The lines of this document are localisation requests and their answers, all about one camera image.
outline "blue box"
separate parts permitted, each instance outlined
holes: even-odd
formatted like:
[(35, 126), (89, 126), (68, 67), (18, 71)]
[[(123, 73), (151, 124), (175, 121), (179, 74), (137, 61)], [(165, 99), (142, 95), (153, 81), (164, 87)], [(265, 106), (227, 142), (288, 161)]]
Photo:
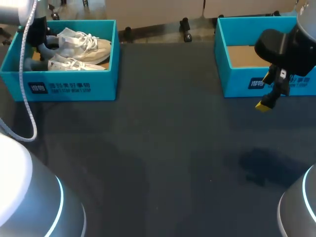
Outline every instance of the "blue box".
[[(119, 72), (119, 36), (115, 20), (48, 21), (55, 32), (65, 27), (110, 40), (112, 49), (108, 70), (66, 72), (24, 72), (24, 88), (29, 101), (100, 101), (115, 100)], [(0, 75), (15, 101), (23, 101), (19, 86), (19, 59), (22, 33), (16, 33), (0, 68)], [(27, 45), (25, 58), (34, 49)], [(39, 93), (34, 86), (43, 89)]]
[[(263, 96), (272, 86), (261, 84), (269, 67), (232, 66), (228, 46), (254, 45), (265, 29), (289, 33), (296, 17), (232, 17), (219, 18), (215, 33), (215, 59), (224, 97)], [(290, 95), (316, 95), (316, 69), (306, 77), (290, 79)]]

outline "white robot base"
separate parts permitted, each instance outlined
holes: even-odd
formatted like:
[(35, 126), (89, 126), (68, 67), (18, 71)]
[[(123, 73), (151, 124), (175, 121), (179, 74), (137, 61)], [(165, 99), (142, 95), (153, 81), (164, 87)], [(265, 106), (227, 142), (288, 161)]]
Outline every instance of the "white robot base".
[(84, 237), (84, 207), (62, 181), (3, 134), (0, 157), (0, 236)]

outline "black robot arm segment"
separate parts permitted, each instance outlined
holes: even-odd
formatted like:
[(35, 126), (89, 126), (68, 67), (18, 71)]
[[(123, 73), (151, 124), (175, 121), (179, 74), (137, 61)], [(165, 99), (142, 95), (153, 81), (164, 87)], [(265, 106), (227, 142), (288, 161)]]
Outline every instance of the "black robot arm segment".
[(272, 92), (263, 96), (256, 106), (265, 112), (272, 109), (280, 95), (289, 95), (290, 77), (306, 76), (316, 66), (316, 1), (305, 4), (290, 33), (265, 30), (255, 44), (259, 57), (272, 65), (263, 82), (272, 84)]

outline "printed logo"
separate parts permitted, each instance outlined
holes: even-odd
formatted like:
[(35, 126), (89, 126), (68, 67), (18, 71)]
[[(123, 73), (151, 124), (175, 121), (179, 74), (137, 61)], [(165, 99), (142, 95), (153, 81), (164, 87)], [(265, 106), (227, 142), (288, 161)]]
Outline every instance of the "printed logo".
[(262, 82), (263, 78), (252, 78), (250, 80), (248, 89), (263, 89), (265, 84)]
[(48, 94), (43, 82), (29, 82), (29, 87), (33, 94)]

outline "shoe box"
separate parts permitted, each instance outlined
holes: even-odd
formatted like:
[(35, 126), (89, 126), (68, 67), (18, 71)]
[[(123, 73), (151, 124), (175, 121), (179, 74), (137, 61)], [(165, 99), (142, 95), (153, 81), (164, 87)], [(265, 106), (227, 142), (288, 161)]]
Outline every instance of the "shoe box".
[[(218, 18), (215, 60), (224, 97), (256, 97), (268, 94), (273, 85), (262, 82), (270, 63), (262, 60), (254, 44), (266, 29), (289, 33), (296, 16)], [(290, 78), (290, 95), (316, 95), (316, 68), (305, 77)]]
[[(115, 20), (48, 21), (59, 33), (66, 27), (112, 42), (111, 55), (103, 71), (24, 72), (23, 83), (28, 101), (108, 101), (115, 100), (119, 71), (120, 45)], [(22, 33), (16, 33), (6, 54), (0, 76), (15, 101), (23, 101), (19, 86), (19, 60)], [(38, 58), (35, 49), (26, 46), (25, 58)]]

